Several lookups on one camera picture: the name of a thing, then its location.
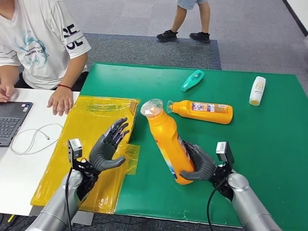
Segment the denim shorts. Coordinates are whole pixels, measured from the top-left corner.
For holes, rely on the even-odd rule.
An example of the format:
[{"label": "denim shorts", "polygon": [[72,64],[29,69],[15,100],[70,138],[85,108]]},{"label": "denim shorts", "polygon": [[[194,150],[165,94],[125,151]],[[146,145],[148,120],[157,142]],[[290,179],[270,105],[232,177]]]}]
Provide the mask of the denim shorts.
[{"label": "denim shorts", "polygon": [[191,10],[196,3],[206,3],[208,0],[177,0],[177,5],[186,10]]}]

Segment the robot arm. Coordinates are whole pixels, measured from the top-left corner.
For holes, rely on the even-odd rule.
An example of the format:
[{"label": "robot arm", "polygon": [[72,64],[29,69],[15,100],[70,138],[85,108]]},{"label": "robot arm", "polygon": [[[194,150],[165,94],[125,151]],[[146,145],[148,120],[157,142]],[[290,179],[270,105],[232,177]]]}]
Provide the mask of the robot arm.
[{"label": "robot arm", "polygon": [[233,156],[228,142],[218,142],[216,153],[223,166],[217,166],[198,145],[184,141],[195,164],[196,172],[180,172],[187,180],[209,180],[229,199],[245,231],[282,231],[243,175],[232,169]]},{"label": "robot arm", "polygon": [[71,219],[94,186],[100,172],[119,167],[125,161],[123,156],[116,160],[112,160],[112,157],[123,137],[129,132],[122,132],[128,125],[125,123],[126,121],[127,118],[117,120],[100,136],[90,152],[89,161],[85,158],[82,162],[77,161],[82,156],[82,144],[79,139],[69,140],[67,147],[70,171],[26,231],[66,230]]}]

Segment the white bottle with gold cap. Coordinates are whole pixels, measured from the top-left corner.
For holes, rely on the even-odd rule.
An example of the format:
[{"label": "white bottle with gold cap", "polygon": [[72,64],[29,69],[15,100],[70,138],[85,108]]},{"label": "white bottle with gold cap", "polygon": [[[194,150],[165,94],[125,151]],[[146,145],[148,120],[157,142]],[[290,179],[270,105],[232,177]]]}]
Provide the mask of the white bottle with gold cap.
[{"label": "white bottle with gold cap", "polygon": [[262,99],[263,92],[264,91],[265,82],[266,80],[263,77],[257,76],[252,85],[251,92],[250,93],[249,103],[254,106],[259,106]]}]

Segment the green surface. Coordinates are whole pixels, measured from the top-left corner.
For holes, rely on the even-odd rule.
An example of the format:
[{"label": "green surface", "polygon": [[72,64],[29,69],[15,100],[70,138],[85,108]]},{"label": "green surface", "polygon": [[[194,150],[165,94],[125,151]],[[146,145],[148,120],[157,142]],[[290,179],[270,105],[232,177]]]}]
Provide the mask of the green surface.
[{"label": "green surface", "polygon": [[[308,230],[308,100],[294,75],[204,70],[199,85],[187,92],[180,86],[195,70],[158,66],[96,63],[82,95],[123,97],[143,103],[159,98],[165,105],[191,100],[233,107],[233,119],[220,125],[171,114],[184,140],[199,144],[214,160],[218,141],[229,141],[233,168],[248,178],[254,192],[284,231]],[[260,106],[248,103],[256,76],[266,79]],[[206,203],[213,190],[209,182],[177,184],[140,113],[131,143],[140,145],[137,173],[126,176],[116,212],[207,222]],[[232,206],[216,193],[211,204],[213,223],[239,226]]]}]

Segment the orange lotion bottle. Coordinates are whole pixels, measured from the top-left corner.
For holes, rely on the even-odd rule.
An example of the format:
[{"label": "orange lotion bottle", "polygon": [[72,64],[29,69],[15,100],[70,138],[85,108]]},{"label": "orange lotion bottle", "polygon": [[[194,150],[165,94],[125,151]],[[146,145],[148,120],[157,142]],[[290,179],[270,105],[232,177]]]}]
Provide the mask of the orange lotion bottle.
[{"label": "orange lotion bottle", "polygon": [[183,100],[180,102],[168,101],[168,113],[177,113],[182,117],[199,119],[208,122],[229,124],[233,116],[231,106],[218,103],[199,103]]},{"label": "orange lotion bottle", "polygon": [[180,172],[193,172],[193,164],[177,134],[175,121],[163,110],[162,101],[147,101],[141,107],[141,114],[147,118],[150,132],[175,181],[178,184],[191,183],[180,176]]}]

